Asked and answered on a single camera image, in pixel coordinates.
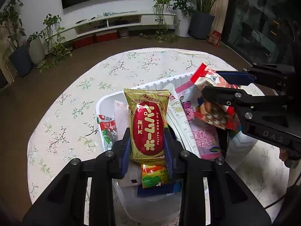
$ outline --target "floral tablecloth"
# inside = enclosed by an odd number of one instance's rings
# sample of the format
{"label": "floral tablecloth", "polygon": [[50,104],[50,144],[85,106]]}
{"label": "floral tablecloth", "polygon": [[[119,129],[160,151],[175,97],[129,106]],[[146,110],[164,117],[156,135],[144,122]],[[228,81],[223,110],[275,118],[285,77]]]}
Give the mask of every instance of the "floral tablecloth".
{"label": "floral tablecloth", "polygon": [[[28,189],[32,203],[68,161],[75,157],[82,161],[93,159],[103,152],[94,116],[95,104],[102,96],[194,71],[201,63],[209,64],[214,70],[235,70],[208,53],[147,48],[113,55],[80,76],[58,96],[29,140]],[[249,94],[262,95],[253,84],[244,89]],[[289,169],[278,156],[279,149],[258,141],[236,171],[263,206],[286,191]],[[114,198],[116,224],[138,225],[127,216],[115,193]],[[268,209],[272,221],[280,207],[281,203]],[[160,224],[177,225],[178,220],[179,214],[175,214]],[[88,224],[87,208],[85,223]]]}

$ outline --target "white tv stand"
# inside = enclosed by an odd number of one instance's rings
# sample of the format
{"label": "white tv stand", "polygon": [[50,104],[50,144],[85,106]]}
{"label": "white tv stand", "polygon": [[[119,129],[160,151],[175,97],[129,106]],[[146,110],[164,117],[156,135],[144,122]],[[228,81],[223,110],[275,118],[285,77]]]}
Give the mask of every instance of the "white tv stand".
{"label": "white tv stand", "polygon": [[[167,26],[174,25],[174,15],[170,12],[163,13]],[[154,11],[135,11],[129,13],[121,13],[110,16],[101,16],[92,20],[85,20],[78,24],[66,26],[60,32],[65,41],[71,41],[76,38],[93,34],[99,31],[106,31],[110,29],[117,29],[129,26],[138,25],[157,25],[159,24],[159,17],[154,14]]]}

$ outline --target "gold snack wrapper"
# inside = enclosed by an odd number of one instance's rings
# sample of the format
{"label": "gold snack wrapper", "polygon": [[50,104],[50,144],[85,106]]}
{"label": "gold snack wrapper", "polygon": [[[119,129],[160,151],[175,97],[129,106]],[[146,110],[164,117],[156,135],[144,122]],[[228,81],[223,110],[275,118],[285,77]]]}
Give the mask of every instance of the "gold snack wrapper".
{"label": "gold snack wrapper", "polygon": [[133,161],[164,165],[164,126],[168,90],[124,89],[129,105]]}

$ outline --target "potted plant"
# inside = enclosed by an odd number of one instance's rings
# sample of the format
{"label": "potted plant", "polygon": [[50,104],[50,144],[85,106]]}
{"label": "potted plant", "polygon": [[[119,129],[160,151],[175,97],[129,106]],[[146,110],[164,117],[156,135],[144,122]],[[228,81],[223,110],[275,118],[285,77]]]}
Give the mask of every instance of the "potted plant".
{"label": "potted plant", "polygon": [[171,12],[170,1],[171,0],[154,0],[155,4],[153,6],[153,10],[154,13],[158,16],[158,19],[156,19],[156,21],[158,21],[158,29],[155,34],[157,42],[174,42],[176,39],[176,35],[174,35],[173,33],[168,33],[164,18],[164,13],[166,13],[167,11]]}
{"label": "potted plant", "polygon": [[216,0],[195,0],[196,9],[190,22],[190,35],[198,39],[206,39],[214,16],[210,15],[212,6]]}
{"label": "potted plant", "polygon": [[43,38],[43,31],[36,32],[28,37],[29,56],[34,65],[39,65],[45,58],[45,51],[40,38]]}
{"label": "potted plant", "polygon": [[167,13],[170,8],[171,0],[154,0],[155,5],[153,6],[155,14]]}
{"label": "potted plant", "polygon": [[43,64],[39,66],[40,72],[63,61],[68,54],[72,56],[70,50],[65,47],[65,37],[61,36],[61,31],[65,29],[60,27],[61,21],[59,15],[52,16],[50,13],[44,19],[43,25],[46,25],[46,28],[40,34],[43,36],[51,60],[44,60]]}
{"label": "potted plant", "polygon": [[174,1],[173,10],[175,10],[177,26],[175,33],[180,37],[189,37],[188,29],[191,20],[193,7],[187,4],[187,0],[172,0]]}
{"label": "potted plant", "polygon": [[33,68],[33,62],[29,57],[28,46],[20,45],[18,36],[26,36],[22,28],[22,21],[15,6],[23,6],[20,0],[8,0],[3,11],[0,12],[0,27],[5,28],[8,32],[7,52],[12,52],[9,56],[10,61],[16,68],[21,77],[27,75]]}

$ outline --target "blue gripper pad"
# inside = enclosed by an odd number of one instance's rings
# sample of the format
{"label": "blue gripper pad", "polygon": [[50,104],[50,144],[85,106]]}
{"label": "blue gripper pad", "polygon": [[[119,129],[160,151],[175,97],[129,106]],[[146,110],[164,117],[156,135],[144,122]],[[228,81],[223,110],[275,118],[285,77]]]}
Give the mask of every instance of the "blue gripper pad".
{"label": "blue gripper pad", "polygon": [[164,158],[165,158],[167,173],[171,178],[173,177],[173,156],[171,154],[169,144],[165,134],[164,134]]}
{"label": "blue gripper pad", "polygon": [[123,177],[128,172],[128,164],[130,162],[130,156],[131,156],[131,139],[129,137],[126,141],[126,147],[124,149],[123,157],[121,160],[121,174]]}
{"label": "blue gripper pad", "polygon": [[243,85],[248,86],[250,83],[254,83],[254,79],[249,76],[248,73],[238,71],[217,71],[222,78],[231,85]]}

